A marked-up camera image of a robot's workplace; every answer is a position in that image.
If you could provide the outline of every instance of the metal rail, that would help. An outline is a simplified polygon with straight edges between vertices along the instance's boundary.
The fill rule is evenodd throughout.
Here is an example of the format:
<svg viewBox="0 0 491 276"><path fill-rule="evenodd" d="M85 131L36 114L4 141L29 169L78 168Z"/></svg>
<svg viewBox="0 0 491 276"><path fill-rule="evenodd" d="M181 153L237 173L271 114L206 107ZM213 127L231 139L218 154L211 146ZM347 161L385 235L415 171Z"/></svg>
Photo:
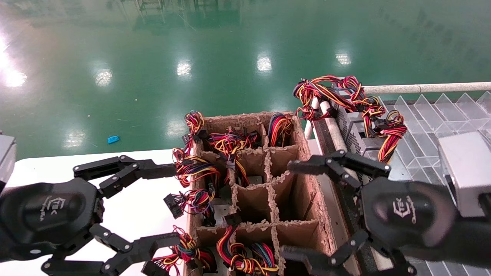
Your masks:
<svg viewBox="0 0 491 276"><path fill-rule="evenodd" d="M365 86L364 88L366 94L466 92L466 91L491 90L491 82L376 85L376 86Z"/></svg>

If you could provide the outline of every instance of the black connector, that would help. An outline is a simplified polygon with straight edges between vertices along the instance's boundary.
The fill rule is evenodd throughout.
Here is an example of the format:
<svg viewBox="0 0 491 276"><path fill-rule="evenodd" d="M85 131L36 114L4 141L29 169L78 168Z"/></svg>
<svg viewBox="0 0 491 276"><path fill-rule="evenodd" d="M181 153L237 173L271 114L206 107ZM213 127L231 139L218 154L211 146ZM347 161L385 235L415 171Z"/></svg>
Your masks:
<svg viewBox="0 0 491 276"><path fill-rule="evenodd" d="M193 160L190 160L190 159L184 159L181 164L183 165L192 165L194 164L194 161Z"/></svg>
<svg viewBox="0 0 491 276"><path fill-rule="evenodd" d="M183 135L181 138L183 139L184 145L187 145L191 141L188 134Z"/></svg>
<svg viewBox="0 0 491 276"><path fill-rule="evenodd" d="M388 122L385 119L375 119L373 123L374 123L373 130L375 132L380 132L382 130L390 129Z"/></svg>
<svg viewBox="0 0 491 276"><path fill-rule="evenodd" d="M181 207L179 207L179 205L175 201L174 197L172 197L172 194L168 194L164 198L164 202L167 205L167 207L169 208L170 212L172 213L172 216L174 217L174 219L177 219L184 214L183 210L181 209Z"/></svg>
<svg viewBox="0 0 491 276"><path fill-rule="evenodd" d="M256 137L256 142L252 144L252 148L258 148L261 146L261 135L259 135L259 132L257 130L249 133L251 137Z"/></svg>
<svg viewBox="0 0 491 276"><path fill-rule="evenodd" d="M147 276L169 276L169 273L165 269L156 265L152 261L145 262L141 272Z"/></svg>
<svg viewBox="0 0 491 276"><path fill-rule="evenodd" d="M213 227L217 224L217 221L215 220L215 212L212 209L211 216L203 216L203 226L204 227Z"/></svg>
<svg viewBox="0 0 491 276"><path fill-rule="evenodd" d="M208 191L209 191L210 193L217 193L217 191L215 190L215 186L213 185L213 183L208 182L208 184L207 184L207 185L208 185Z"/></svg>
<svg viewBox="0 0 491 276"><path fill-rule="evenodd" d="M327 113L329 114L330 118L337 118L337 109L335 109L334 107L328 108Z"/></svg>
<svg viewBox="0 0 491 276"><path fill-rule="evenodd" d="M194 258L191 261L186 263L186 268L188 269L188 275L193 275L193 272L196 271L196 275L203 274L203 264L200 260Z"/></svg>
<svg viewBox="0 0 491 276"><path fill-rule="evenodd" d="M200 139L208 139L208 132L206 129L199 130L197 135Z"/></svg>
<svg viewBox="0 0 491 276"><path fill-rule="evenodd" d="M223 217L228 226L238 226L242 222L242 218L239 214L234 213Z"/></svg>

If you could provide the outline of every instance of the logo on robot hand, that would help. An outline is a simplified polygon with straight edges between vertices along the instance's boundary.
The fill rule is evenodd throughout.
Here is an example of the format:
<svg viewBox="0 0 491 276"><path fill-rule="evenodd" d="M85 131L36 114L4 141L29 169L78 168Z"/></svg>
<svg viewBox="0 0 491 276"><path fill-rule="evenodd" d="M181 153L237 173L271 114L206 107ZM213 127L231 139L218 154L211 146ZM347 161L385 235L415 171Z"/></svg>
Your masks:
<svg viewBox="0 0 491 276"><path fill-rule="evenodd" d="M51 215L56 215L58 214L57 210L63 209L63 206L65 205L65 199L61 197L57 197L55 199L52 199L48 201L48 206L46 210L51 210Z"/></svg>

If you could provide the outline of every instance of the green epoxy floor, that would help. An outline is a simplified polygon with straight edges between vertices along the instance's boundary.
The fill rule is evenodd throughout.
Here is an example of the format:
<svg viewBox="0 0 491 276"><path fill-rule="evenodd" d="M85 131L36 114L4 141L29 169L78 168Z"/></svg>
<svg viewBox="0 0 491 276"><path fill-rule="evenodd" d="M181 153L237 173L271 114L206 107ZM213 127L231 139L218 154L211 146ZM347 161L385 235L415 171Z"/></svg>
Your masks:
<svg viewBox="0 0 491 276"><path fill-rule="evenodd" d="M0 0L18 159L181 146L183 116L294 110L299 78L489 81L491 2ZM121 141L107 145L106 139Z"/></svg>

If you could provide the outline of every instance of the wire connector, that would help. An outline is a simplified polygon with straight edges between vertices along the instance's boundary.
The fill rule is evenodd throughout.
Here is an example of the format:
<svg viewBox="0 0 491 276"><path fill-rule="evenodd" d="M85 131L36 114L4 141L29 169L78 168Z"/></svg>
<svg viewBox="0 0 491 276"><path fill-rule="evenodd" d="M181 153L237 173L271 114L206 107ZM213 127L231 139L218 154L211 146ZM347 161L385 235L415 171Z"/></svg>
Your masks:
<svg viewBox="0 0 491 276"><path fill-rule="evenodd" d="M242 218L239 214L234 213L223 217L228 226L238 226L242 222Z"/></svg>
<svg viewBox="0 0 491 276"><path fill-rule="evenodd" d="M191 141L188 134L182 135L181 138L183 139L184 145L187 145Z"/></svg>
<svg viewBox="0 0 491 276"><path fill-rule="evenodd" d="M390 129L388 122L385 119L375 119L373 123L374 123L373 130L377 133L382 130Z"/></svg>
<svg viewBox="0 0 491 276"><path fill-rule="evenodd" d="M197 272L196 275L203 274L203 264L200 260L194 258L191 261L186 263L186 267L188 269L188 275L193 275L193 272Z"/></svg>
<svg viewBox="0 0 491 276"><path fill-rule="evenodd" d="M169 273L165 269L156 265L152 261L145 262L141 272L147 276L169 276Z"/></svg>
<svg viewBox="0 0 491 276"><path fill-rule="evenodd" d="M215 186L213 185L213 183L208 182L208 184L207 184L207 185L208 185L208 191L209 191L210 193L217 193L217 191L215 190Z"/></svg>
<svg viewBox="0 0 491 276"><path fill-rule="evenodd" d="M329 118L337 118L337 109L334 107L328 108L327 113L329 114Z"/></svg>
<svg viewBox="0 0 491 276"><path fill-rule="evenodd" d="M213 227L217 224L217 221L215 220L215 213L212 211L211 216L203 216L203 226L204 227Z"/></svg>
<svg viewBox="0 0 491 276"><path fill-rule="evenodd" d="M230 161L230 160L225 161L225 167L229 168L229 169L235 169L235 160L234 161Z"/></svg>
<svg viewBox="0 0 491 276"><path fill-rule="evenodd" d="M172 213L174 219L177 219L184 214L183 210L181 207L179 207L171 193L164 198L164 202Z"/></svg>

